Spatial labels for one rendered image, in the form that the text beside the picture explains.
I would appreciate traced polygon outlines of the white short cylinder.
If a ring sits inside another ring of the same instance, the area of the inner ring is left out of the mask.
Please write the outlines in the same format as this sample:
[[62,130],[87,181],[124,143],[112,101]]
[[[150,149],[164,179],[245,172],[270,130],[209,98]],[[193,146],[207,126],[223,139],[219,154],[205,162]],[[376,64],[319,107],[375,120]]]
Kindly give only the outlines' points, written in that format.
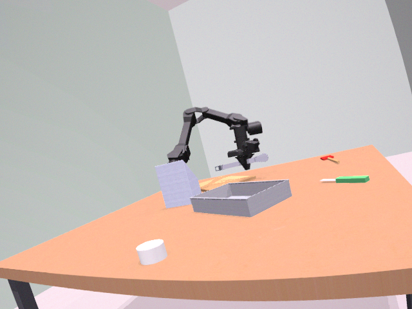
[[167,251],[162,239],[146,241],[137,246],[136,250],[142,265],[155,264],[167,257]]

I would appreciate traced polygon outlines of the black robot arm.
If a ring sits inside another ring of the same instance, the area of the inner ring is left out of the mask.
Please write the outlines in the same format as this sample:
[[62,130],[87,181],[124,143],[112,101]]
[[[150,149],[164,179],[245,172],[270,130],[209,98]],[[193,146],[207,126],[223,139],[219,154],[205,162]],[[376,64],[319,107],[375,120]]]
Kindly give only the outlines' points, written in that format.
[[[196,118],[194,112],[200,112],[202,115]],[[247,136],[247,131],[249,135],[255,135],[263,132],[261,122],[248,122],[247,118],[237,113],[228,114],[210,109],[208,107],[187,109],[183,112],[183,128],[179,143],[174,147],[173,151],[167,154],[169,163],[180,160],[183,160],[185,163],[188,162],[191,155],[188,144],[192,127],[194,127],[195,124],[200,123],[205,118],[227,124],[230,127],[230,130],[234,130],[235,138]],[[256,150],[260,144],[257,138],[246,141],[243,139],[242,143],[243,150],[246,150],[246,148]]]

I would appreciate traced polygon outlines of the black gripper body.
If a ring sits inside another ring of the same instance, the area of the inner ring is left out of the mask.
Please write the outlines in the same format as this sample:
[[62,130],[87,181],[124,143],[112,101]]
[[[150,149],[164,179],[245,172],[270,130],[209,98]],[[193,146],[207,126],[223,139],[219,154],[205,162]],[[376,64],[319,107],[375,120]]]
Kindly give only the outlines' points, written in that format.
[[243,145],[243,143],[242,143],[243,139],[245,139],[245,141],[246,141],[246,140],[250,140],[250,138],[248,138],[248,136],[242,136],[242,137],[236,138],[236,140],[234,141],[234,143],[237,144],[237,148],[238,148],[238,149],[233,150],[233,151],[229,151],[229,152],[227,153],[227,154],[228,154],[228,158],[233,157],[233,156],[251,155],[252,153],[259,152],[259,148],[256,149],[256,150],[247,149],[247,148],[246,148],[246,150],[243,150],[243,146],[242,146],[242,145]]

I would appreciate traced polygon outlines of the light orange wooden board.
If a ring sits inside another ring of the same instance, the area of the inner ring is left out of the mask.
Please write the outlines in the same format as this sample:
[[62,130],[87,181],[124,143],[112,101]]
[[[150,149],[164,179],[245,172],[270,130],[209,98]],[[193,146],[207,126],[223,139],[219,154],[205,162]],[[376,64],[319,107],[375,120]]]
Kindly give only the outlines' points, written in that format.
[[256,176],[220,176],[206,182],[199,183],[201,192],[215,189],[227,183],[248,182],[256,179]]

